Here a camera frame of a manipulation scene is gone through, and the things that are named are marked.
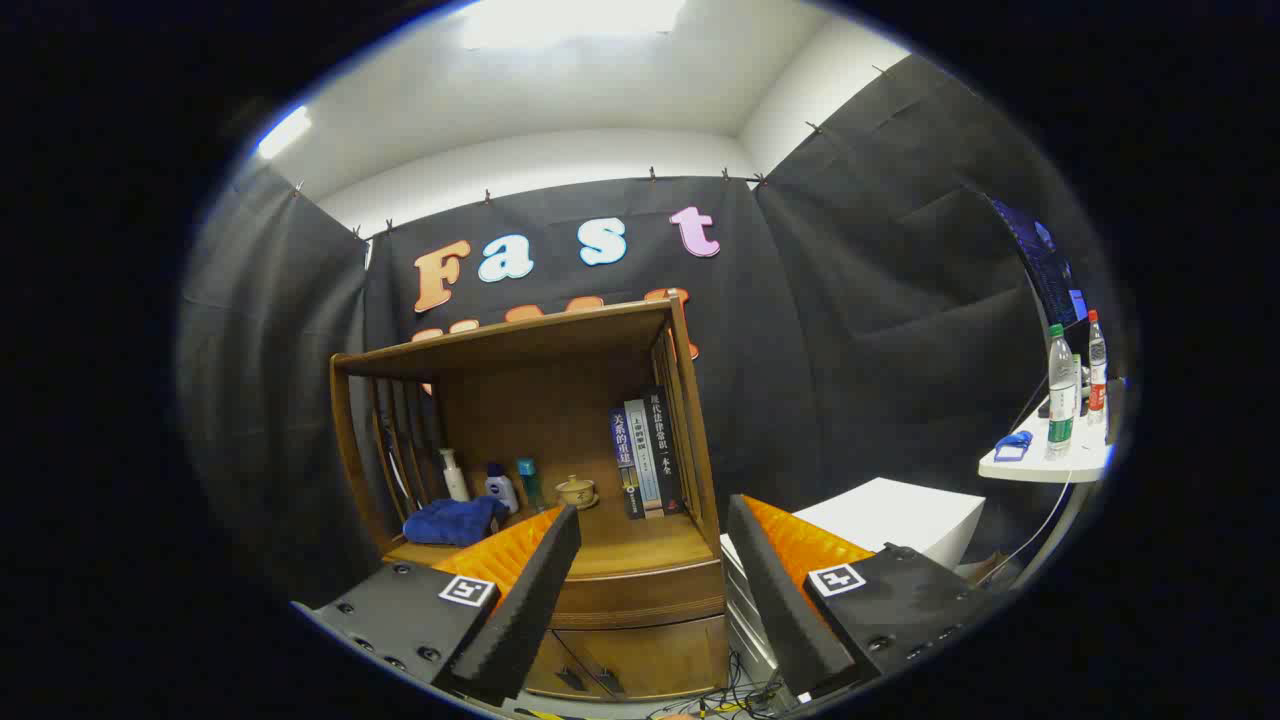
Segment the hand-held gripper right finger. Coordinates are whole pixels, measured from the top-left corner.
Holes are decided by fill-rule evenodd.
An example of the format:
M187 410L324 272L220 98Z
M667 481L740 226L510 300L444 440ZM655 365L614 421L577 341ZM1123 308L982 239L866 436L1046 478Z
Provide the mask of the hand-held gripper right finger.
M864 550L746 495L727 528L787 688L818 700L950 647L995 597L924 553Z

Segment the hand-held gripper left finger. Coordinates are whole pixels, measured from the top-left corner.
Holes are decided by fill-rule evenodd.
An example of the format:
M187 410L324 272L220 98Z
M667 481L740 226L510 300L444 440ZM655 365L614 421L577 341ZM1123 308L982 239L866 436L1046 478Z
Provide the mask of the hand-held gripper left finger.
M516 697L582 543L579 511L547 510L433 565L385 562L294 611L338 646L440 697Z

